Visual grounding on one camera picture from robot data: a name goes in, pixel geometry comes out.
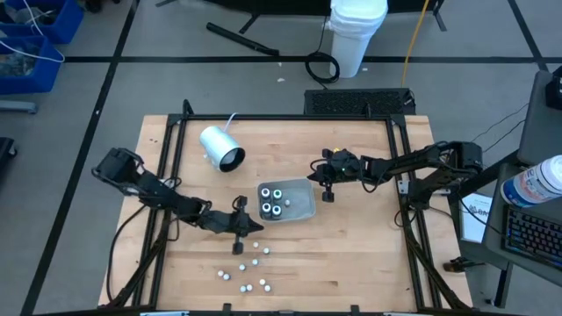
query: blue plastic bin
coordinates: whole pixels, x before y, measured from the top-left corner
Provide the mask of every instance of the blue plastic bin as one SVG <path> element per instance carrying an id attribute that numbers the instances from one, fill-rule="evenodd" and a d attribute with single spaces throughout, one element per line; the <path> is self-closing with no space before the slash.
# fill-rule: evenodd
<path id="1" fill-rule="evenodd" d="M 60 60 L 61 55 L 54 49 L 43 36 L 30 36 L 24 38 L 1 38 L 9 47 L 25 47 L 32 44 L 40 47 L 40 56 Z M 0 54 L 11 54 L 12 51 L 0 46 Z M 53 89 L 54 79 L 59 72 L 61 64 L 54 61 L 38 59 L 30 75 L 0 76 L 0 95 L 15 93 L 49 92 Z"/>
<path id="2" fill-rule="evenodd" d="M 54 44 L 68 44 L 72 41 L 78 26 L 82 22 L 84 13 L 76 0 L 27 0 L 30 7 L 50 8 L 57 10 L 59 15 L 51 25 L 39 24 L 39 28 Z M 25 9 L 23 0 L 6 0 L 6 5 L 20 10 Z M 10 37 L 40 35 L 32 24 L 0 24 L 0 30 Z"/>

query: white bucket lid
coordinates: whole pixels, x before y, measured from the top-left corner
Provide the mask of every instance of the white bucket lid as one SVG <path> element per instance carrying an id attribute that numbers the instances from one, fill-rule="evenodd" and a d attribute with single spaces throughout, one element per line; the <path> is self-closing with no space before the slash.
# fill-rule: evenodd
<path id="1" fill-rule="evenodd" d="M 388 11 L 387 0 L 332 0 L 330 7 L 338 17 L 357 22 L 384 18 Z"/>
<path id="2" fill-rule="evenodd" d="M 541 164 L 546 182 L 557 193 L 562 193 L 562 155 L 557 155 Z"/>

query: wooden tabletop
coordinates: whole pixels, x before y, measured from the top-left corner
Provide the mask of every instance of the wooden tabletop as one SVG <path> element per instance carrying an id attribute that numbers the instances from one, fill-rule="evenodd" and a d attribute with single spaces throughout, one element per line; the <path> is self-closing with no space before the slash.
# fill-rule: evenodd
<path id="1" fill-rule="evenodd" d="M 140 131 L 136 152 L 153 172 L 158 166 L 165 122 L 165 116 L 146 116 Z M 258 222 L 257 185 L 309 175 L 309 163 L 321 158 L 323 148 L 345 147 L 356 155 L 390 158 L 383 122 L 235 120 L 229 133 L 246 150 L 246 160 L 237 170 L 224 174 L 204 159 L 198 141 L 206 127 L 224 125 L 224 121 L 188 122 L 179 169 L 183 183 L 177 191 L 212 200 L 213 209 L 223 212 L 231 212 L 233 199 L 245 195 L 249 198 L 247 212 Z M 407 130 L 412 150 L 433 143 L 427 117 L 407 117 Z M 397 128 L 395 134 L 401 151 Z M 168 172 L 173 149 L 169 156 Z M 417 176 L 430 171 L 421 170 Z M 333 204 L 321 201 L 319 185 L 315 183 L 313 189 L 315 217 L 264 224 L 262 232 L 245 240 L 244 254 L 239 256 L 231 255 L 232 234 L 214 234 L 180 224 L 179 240 L 167 247 L 158 308 L 208 311 L 221 310 L 224 303 L 231 303 L 235 311 L 345 312 L 350 305 L 359 305 L 363 312 L 415 311 L 406 243 L 401 229 L 393 223 L 398 211 L 394 181 L 379 186 L 372 194 L 363 191 L 359 183 L 337 184 Z M 431 204 L 449 211 L 444 197 L 433 197 Z M 136 198 L 126 197 L 119 224 L 139 205 Z M 443 262 L 460 255 L 451 219 L 432 211 L 425 211 L 425 215 L 436 268 L 451 289 L 472 305 L 465 274 L 448 273 L 442 268 Z M 113 295 L 138 265 L 147 217 L 148 211 L 142 213 L 119 237 L 113 257 Z M 173 226 L 170 238 L 175 235 Z M 259 242 L 259 249 L 253 249 L 253 241 Z M 264 255 L 263 247 L 270 248 L 271 253 Z M 254 258 L 260 260 L 257 267 L 251 266 Z M 248 266 L 244 272 L 238 269 L 241 263 Z M 220 269 L 232 279 L 219 278 Z M 421 275 L 425 304 L 431 306 L 427 277 Z M 152 277 L 150 270 L 143 302 L 148 302 Z M 271 292 L 266 293 L 259 285 L 261 278 L 270 284 Z M 254 290 L 240 293 L 243 284 L 253 284 Z M 106 302 L 103 290 L 100 304 Z"/>

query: black keyboard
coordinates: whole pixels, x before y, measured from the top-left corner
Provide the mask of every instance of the black keyboard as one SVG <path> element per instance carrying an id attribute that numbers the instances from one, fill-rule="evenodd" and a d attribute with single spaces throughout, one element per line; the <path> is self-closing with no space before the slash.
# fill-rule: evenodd
<path id="1" fill-rule="evenodd" d="M 503 248 L 537 262 L 547 260 L 562 270 L 562 223 L 529 215 L 509 205 L 506 212 L 507 239 L 501 243 Z"/>

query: gray floor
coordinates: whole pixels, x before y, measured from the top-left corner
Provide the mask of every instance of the gray floor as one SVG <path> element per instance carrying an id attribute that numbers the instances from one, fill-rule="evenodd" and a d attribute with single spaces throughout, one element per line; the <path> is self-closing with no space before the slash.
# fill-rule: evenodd
<path id="1" fill-rule="evenodd" d="M 132 0 L 86 14 L 67 56 L 113 55 Z M 559 0 L 518 0 L 522 14 L 545 57 L 562 56 L 558 31 Z M 447 0 L 442 15 L 448 32 L 425 19 L 414 56 L 532 57 L 506 0 Z M 246 13 L 200 1 L 180 0 L 161 8 L 141 1 L 124 56 L 253 56 L 205 29 L 214 22 L 240 28 Z M 389 16 L 368 48 L 368 55 L 403 56 L 417 14 Z M 263 17 L 247 36 L 284 54 L 316 49 L 322 18 Z M 322 46 L 329 52 L 331 36 Z M 550 70 L 558 65 L 549 64 Z M 86 126 L 109 63 L 66 63 L 48 94 L 9 96 L 40 105 L 36 115 L 0 113 L 0 135 L 17 140 L 19 156 L 4 175 L 0 190 L 0 314 L 18 314 L 76 161 Z M 357 77 L 337 88 L 400 86 L 400 63 L 365 63 Z M 429 115 L 436 140 L 470 140 L 529 100 L 537 64 L 412 63 L 407 75 L 418 113 Z M 302 63 L 120 63 L 104 104 L 67 223 L 35 312 L 60 312 L 96 306 L 109 244 L 122 197 L 95 181 L 89 172 L 110 147 L 134 148 L 146 114 L 179 112 L 188 98 L 199 113 L 301 113 L 305 90 L 320 89 Z M 508 131 L 524 111 L 493 129 L 478 143 L 487 147 Z M 485 155 L 492 164 L 517 148 L 521 128 Z M 497 310 L 485 298 L 495 292 L 499 271 L 479 267 L 468 274 L 474 304 L 487 311 L 561 314 L 562 289 L 517 269 L 508 306 Z"/>

